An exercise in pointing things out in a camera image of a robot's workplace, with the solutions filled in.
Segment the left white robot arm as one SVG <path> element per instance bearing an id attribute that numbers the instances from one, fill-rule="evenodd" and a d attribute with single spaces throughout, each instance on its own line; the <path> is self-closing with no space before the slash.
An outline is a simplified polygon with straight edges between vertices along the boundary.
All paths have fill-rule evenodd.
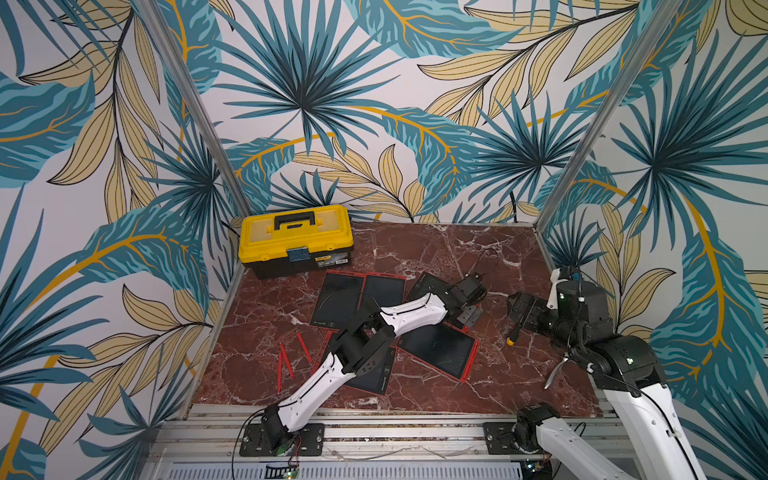
<path id="1" fill-rule="evenodd" d="M 291 396 L 264 410 L 260 426 L 270 454 L 285 453 L 319 407 L 345 383 L 373 370 L 398 337 L 459 316 L 477 306 L 486 293 L 482 275 L 470 273 L 410 302 L 360 307 L 347 326 L 332 335 L 327 355 L 314 373 Z"/>

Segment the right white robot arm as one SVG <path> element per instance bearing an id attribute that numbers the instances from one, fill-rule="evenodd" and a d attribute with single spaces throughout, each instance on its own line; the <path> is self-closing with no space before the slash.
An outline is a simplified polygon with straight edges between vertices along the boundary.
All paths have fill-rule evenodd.
<path id="1" fill-rule="evenodd" d="M 548 298 L 518 292 L 507 300 L 515 325 L 550 339 L 593 379 L 621 420 L 649 479 L 702 479 L 705 474 L 676 413 L 668 380 L 650 345 L 616 333 L 600 286 L 554 281 Z M 626 479 L 628 473 L 592 447 L 545 403 L 521 409 L 507 440 L 529 455 L 547 454 L 580 479 Z"/>

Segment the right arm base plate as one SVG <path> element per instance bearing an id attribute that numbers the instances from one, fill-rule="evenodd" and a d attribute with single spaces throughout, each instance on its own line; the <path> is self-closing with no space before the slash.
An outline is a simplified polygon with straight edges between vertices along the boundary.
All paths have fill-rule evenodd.
<path id="1" fill-rule="evenodd" d="M 531 422 L 486 422 L 482 428 L 490 455 L 533 455 L 541 451 L 536 437 L 536 425 Z"/>

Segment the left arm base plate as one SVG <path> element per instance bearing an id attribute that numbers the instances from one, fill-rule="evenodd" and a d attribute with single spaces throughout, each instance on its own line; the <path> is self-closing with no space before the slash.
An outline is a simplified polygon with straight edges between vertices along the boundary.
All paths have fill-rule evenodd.
<path id="1" fill-rule="evenodd" d="M 325 425 L 310 423 L 297 432 L 269 433 L 264 424 L 245 427 L 239 446 L 241 457 L 278 457 L 298 454 L 319 457 L 324 446 Z"/>

